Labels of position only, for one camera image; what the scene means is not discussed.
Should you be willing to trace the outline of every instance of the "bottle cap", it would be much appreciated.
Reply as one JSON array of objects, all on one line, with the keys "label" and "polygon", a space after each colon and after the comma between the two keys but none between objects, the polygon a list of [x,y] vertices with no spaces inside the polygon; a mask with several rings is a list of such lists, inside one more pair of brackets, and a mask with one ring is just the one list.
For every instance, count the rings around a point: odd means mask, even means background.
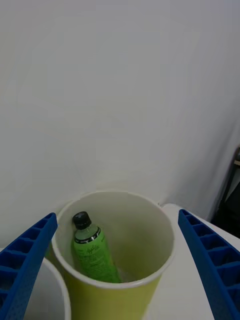
[{"label": "bottle cap", "polygon": [[86,211],[79,212],[72,217],[72,222],[79,230],[86,229],[92,223]]}]

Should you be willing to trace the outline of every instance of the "white table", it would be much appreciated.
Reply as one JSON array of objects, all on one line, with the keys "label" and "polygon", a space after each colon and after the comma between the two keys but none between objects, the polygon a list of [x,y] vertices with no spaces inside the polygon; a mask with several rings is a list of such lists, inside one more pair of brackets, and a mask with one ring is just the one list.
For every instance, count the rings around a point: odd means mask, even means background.
[{"label": "white table", "polygon": [[[162,210],[176,225],[176,255],[162,275],[143,320],[214,320],[198,270],[178,227],[180,209],[174,204],[162,206]],[[199,219],[240,251],[240,239]]]}]

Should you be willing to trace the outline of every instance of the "paper cup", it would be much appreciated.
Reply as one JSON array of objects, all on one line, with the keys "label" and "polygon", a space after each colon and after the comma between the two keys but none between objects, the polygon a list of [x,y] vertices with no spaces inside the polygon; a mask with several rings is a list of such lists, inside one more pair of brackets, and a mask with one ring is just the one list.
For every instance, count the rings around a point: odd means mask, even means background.
[{"label": "paper cup", "polygon": [[[103,228],[125,282],[96,281],[76,269],[72,217],[80,211]],[[70,202],[57,218],[52,247],[64,269],[72,319],[140,320],[175,253],[175,231],[161,208],[137,194],[101,191]]]},{"label": "paper cup", "polygon": [[71,320],[69,293],[62,276],[47,259],[38,272],[24,320]]}]

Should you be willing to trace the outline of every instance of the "bottle label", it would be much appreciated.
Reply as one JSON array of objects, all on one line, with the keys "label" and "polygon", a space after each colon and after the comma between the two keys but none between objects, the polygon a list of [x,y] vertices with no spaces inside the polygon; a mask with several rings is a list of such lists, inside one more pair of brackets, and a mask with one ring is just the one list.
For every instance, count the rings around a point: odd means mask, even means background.
[{"label": "bottle label", "polygon": [[100,228],[89,239],[79,240],[75,238],[74,249],[86,276],[104,282],[121,282],[105,235]]}]

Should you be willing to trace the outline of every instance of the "white wall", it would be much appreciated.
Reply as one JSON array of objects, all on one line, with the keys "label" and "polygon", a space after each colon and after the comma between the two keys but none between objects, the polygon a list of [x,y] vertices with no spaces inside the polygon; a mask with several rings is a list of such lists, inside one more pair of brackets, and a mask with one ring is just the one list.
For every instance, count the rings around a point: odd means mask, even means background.
[{"label": "white wall", "polygon": [[237,0],[0,2],[0,246],[78,194],[207,218],[240,143]]}]

